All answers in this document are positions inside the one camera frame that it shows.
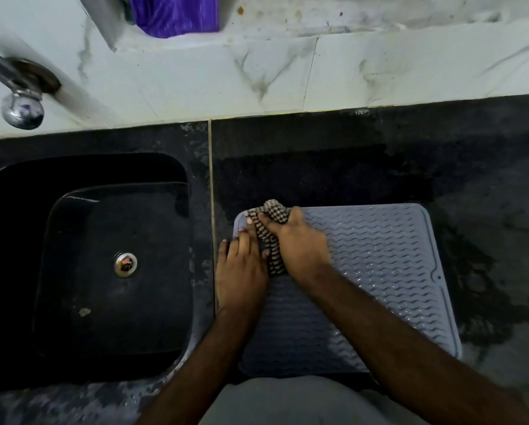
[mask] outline black sink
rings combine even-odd
[[[157,153],[0,171],[0,389],[155,376],[190,331],[186,171]],[[128,278],[118,253],[137,258]]]

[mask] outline drain strainer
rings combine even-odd
[[[113,269],[120,278],[130,277],[136,271],[137,260],[130,252],[121,252],[115,257]]]

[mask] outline checkered cloth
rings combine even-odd
[[[270,250],[270,257],[268,259],[268,274],[270,276],[278,275],[286,272],[284,261],[280,256],[280,244],[278,237],[266,229],[261,221],[259,221],[258,214],[264,213],[270,219],[285,224],[288,222],[289,209],[280,204],[277,200],[268,200],[264,206],[255,207],[245,211],[245,216],[251,218],[255,223],[256,234],[259,239],[264,242],[264,247]]]

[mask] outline hand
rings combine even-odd
[[[259,213],[259,220],[278,237],[284,265],[298,283],[312,277],[318,267],[331,264],[325,234],[303,220],[298,206],[292,208],[284,225],[270,220],[264,213]]]
[[[219,245],[215,285],[219,311],[258,317],[266,297],[269,251],[259,253],[259,243],[253,221],[247,218],[247,229],[239,230],[239,237],[229,245]]]

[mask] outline dish towel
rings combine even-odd
[[[264,203],[264,206],[245,210],[245,216],[251,218],[255,223],[256,235],[262,240],[262,242],[264,242],[264,247],[270,250],[270,257],[268,259],[268,274],[273,276],[285,273],[286,267],[284,266],[284,261],[280,255],[280,244],[278,243],[278,237],[268,231],[263,223],[259,221],[259,213],[264,213],[270,219],[278,222],[279,224],[285,224],[288,222],[290,209],[284,207],[278,202],[278,200],[268,200]]]
[[[219,31],[217,0],[130,0],[136,25],[152,37]]]

